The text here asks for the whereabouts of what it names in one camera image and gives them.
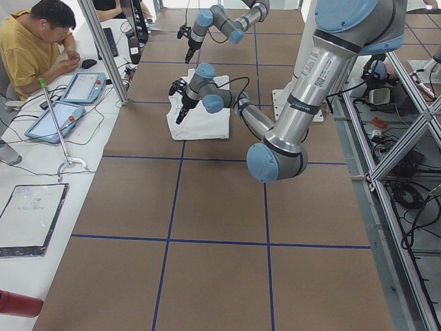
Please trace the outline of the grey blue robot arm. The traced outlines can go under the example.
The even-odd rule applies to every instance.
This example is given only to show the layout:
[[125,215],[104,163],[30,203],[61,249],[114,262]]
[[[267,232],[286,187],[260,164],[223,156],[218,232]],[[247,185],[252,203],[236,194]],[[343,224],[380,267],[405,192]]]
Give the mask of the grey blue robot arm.
[[263,22],[270,11],[270,1],[243,1],[249,8],[247,12],[236,19],[230,19],[222,5],[213,5],[210,8],[201,8],[195,18],[193,26],[183,24],[177,38],[188,39],[188,51],[185,63],[189,64],[197,50],[200,50],[206,34],[211,27],[217,28],[228,41],[238,44],[244,34],[256,23]]
[[279,118],[270,120],[240,90],[224,90],[216,71],[201,63],[189,81],[177,80],[170,95],[179,94],[176,118],[202,103],[206,111],[233,110],[257,137],[247,152],[247,168],[258,181],[271,183],[301,174],[308,162],[301,140],[347,62],[360,55],[397,50],[404,39],[406,1],[318,1],[313,11],[313,47],[294,82]]

